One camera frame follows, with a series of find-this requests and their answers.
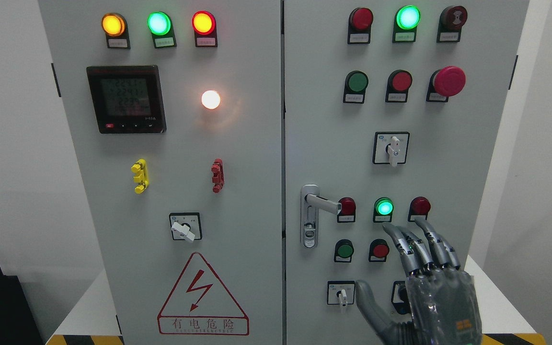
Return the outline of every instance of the white indicator light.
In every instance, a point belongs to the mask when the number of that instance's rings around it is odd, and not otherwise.
[[[207,109],[216,109],[221,104],[221,96],[214,90],[208,90],[201,95],[201,104]]]

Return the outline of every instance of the white switch handle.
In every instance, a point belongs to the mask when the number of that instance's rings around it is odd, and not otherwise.
[[[191,228],[187,225],[181,225],[177,222],[172,224],[172,234],[175,238],[184,238],[187,242],[193,242],[195,240],[195,234],[191,232]]]
[[[387,146],[387,153],[389,153],[389,164],[391,166],[397,166],[397,160],[399,156],[399,139],[396,136],[391,137],[391,143]]]
[[[346,307],[346,305],[348,304],[348,298],[346,297],[346,290],[342,289],[336,294],[338,295],[338,301],[340,301],[340,305],[343,307]]]

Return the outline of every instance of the red terminal connector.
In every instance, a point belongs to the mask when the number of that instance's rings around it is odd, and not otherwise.
[[[215,159],[210,170],[212,171],[212,183],[214,184],[212,191],[218,193],[223,189],[223,185],[225,184],[223,160]]]

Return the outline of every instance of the red push button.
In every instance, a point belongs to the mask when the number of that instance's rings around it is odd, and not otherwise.
[[[391,87],[399,92],[404,92],[412,85],[412,76],[405,70],[400,70],[393,76]]]
[[[389,255],[389,246],[385,244],[379,244],[372,249],[372,255],[377,258],[385,258]]]
[[[463,6],[450,6],[442,11],[440,22],[449,30],[459,30],[466,24],[467,10]]]
[[[352,198],[342,198],[339,203],[342,204],[342,210],[340,210],[341,216],[352,216],[355,214],[357,206]]]
[[[466,74],[457,66],[447,66],[436,73],[433,84],[436,92],[442,96],[451,97],[466,86]]]
[[[374,21],[374,14],[370,9],[365,7],[358,7],[353,10],[348,22],[357,31],[367,30]]]
[[[412,199],[410,203],[410,212],[412,216],[427,216],[429,210],[431,210],[431,204],[424,196],[417,196]]]

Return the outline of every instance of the warning sign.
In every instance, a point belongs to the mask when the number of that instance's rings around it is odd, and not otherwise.
[[[249,334],[248,316],[197,252],[184,265],[157,323],[161,334]]]

